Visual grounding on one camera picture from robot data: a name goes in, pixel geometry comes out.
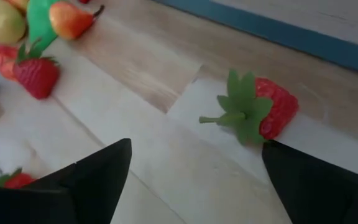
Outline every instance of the strawberry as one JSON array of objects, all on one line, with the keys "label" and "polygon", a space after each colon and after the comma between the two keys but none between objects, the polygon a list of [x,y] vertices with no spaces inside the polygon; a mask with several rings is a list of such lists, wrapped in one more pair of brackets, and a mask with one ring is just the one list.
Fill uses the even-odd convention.
[{"label": "strawberry", "polygon": [[33,181],[34,179],[29,174],[20,173],[7,180],[4,187],[8,189],[19,189]]},{"label": "strawberry", "polygon": [[47,98],[60,76],[60,69],[51,57],[41,57],[42,51],[34,43],[29,52],[23,44],[18,53],[13,72],[17,81],[36,99]]},{"label": "strawberry", "polygon": [[273,107],[259,126],[259,133],[265,139],[274,139],[292,120],[299,109],[298,99],[286,89],[267,78],[256,78],[257,97],[268,97],[273,100]]},{"label": "strawberry", "polygon": [[88,2],[90,2],[91,0],[78,0],[80,3],[83,3],[83,4],[87,4]]},{"label": "strawberry", "polygon": [[0,45],[0,72],[3,77],[16,81],[13,66],[17,58],[17,48]]},{"label": "strawberry", "polygon": [[231,70],[227,95],[218,96],[224,115],[200,117],[199,122],[234,128],[242,144],[277,137],[299,108],[298,100],[286,89],[266,78],[255,78],[251,72],[239,79],[237,72]]},{"label": "strawberry", "polygon": [[18,168],[12,174],[3,174],[2,171],[0,173],[0,187],[8,189],[19,189],[35,181],[29,174],[23,173],[22,168]]}]

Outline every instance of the laminate floor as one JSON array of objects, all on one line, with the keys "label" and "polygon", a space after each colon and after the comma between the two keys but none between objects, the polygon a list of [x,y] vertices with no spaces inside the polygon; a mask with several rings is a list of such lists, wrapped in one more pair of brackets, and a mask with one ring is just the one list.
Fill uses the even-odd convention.
[{"label": "laminate floor", "polygon": [[112,223],[290,223],[257,147],[198,124],[222,113],[229,68],[290,90],[301,110],[278,140],[358,173],[358,73],[141,0],[106,5],[79,40],[45,54],[62,64],[37,101],[0,76],[0,168],[41,177],[131,138]]}]

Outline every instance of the pear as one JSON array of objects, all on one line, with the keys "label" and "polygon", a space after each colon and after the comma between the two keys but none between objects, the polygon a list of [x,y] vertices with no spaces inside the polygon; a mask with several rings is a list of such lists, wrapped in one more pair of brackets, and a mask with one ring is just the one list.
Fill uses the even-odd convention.
[{"label": "pear", "polygon": [[25,32],[25,19],[8,2],[0,0],[0,44],[14,44]]}]

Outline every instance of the plastic fruit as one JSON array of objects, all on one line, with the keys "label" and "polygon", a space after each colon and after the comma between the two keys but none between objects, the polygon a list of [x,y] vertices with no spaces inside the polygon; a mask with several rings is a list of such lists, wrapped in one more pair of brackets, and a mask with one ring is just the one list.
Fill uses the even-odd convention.
[{"label": "plastic fruit", "polygon": [[241,144],[277,137],[299,108],[298,100],[273,81],[255,78],[251,72],[239,79],[235,70],[227,78],[227,96],[218,96],[218,102],[226,113],[200,117],[199,122],[233,128]]},{"label": "plastic fruit", "polygon": [[49,8],[59,0],[30,0],[27,5],[27,22],[29,23],[29,42],[37,44],[37,48],[45,50],[57,37],[49,21]]},{"label": "plastic fruit", "polygon": [[0,72],[3,77],[12,81],[16,81],[16,76],[13,73],[16,58],[17,48],[0,45]]},{"label": "plastic fruit", "polygon": [[103,12],[104,6],[94,14],[78,9],[69,2],[56,2],[49,9],[53,30],[59,37],[72,40],[90,28]]},{"label": "plastic fruit", "polygon": [[60,69],[56,61],[51,57],[42,57],[42,51],[38,51],[37,43],[25,52],[23,44],[13,72],[17,81],[36,99],[47,98],[60,76]]},{"label": "plastic fruit", "polygon": [[16,43],[24,32],[25,20],[22,14],[8,2],[0,0],[0,44]]},{"label": "plastic fruit", "polygon": [[0,187],[20,189],[35,181],[29,174],[23,173],[22,168],[16,169],[12,174],[3,174],[0,170]]},{"label": "plastic fruit", "polygon": [[14,7],[16,7],[20,12],[25,13],[27,11],[27,4],[29,0],[6,0],[11,3]]}]

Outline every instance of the green sepal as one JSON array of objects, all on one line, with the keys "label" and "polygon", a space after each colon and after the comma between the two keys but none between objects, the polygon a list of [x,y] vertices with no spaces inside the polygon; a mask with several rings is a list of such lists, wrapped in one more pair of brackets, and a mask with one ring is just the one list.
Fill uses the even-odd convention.
[{"label": "green sepal", "polygon": [[11,178],[22,173],[22,168],[16,169],[12,174],[3,174],[0,175],[0,187],[4,187],[5,183]]},{"label": "green sepal", "polygon": [[273,100],[256,97],[255,77],[252,72],[240,79],[235,70],[230,70],[226,85],[227,96],[217,97],[219,105],[226,113],[219,118],[202,116],[199,122],[234,128],[241,144],[247,141],[254,144],[263,143],[265,139],[259,134],[259,126],[270,113]]},{"label": "green sepal", "polygon": [[38,45],[40,44],[41,39],[37,39],[36,41],[34,41],[31,46],[29,51],[26,53],[25,51],[25,42],[20,46],[19,51],[17,53],[17,59],[16,59],[16,63],[21,63],[24,60],[27,59],[34,59],[34,58],[45,58],[48,59],[50,61],[52,61],[56,66],[59,66],[59,63],[55,60],[55,57],[42,57],[42,49],[40,47],[38,47]]}]

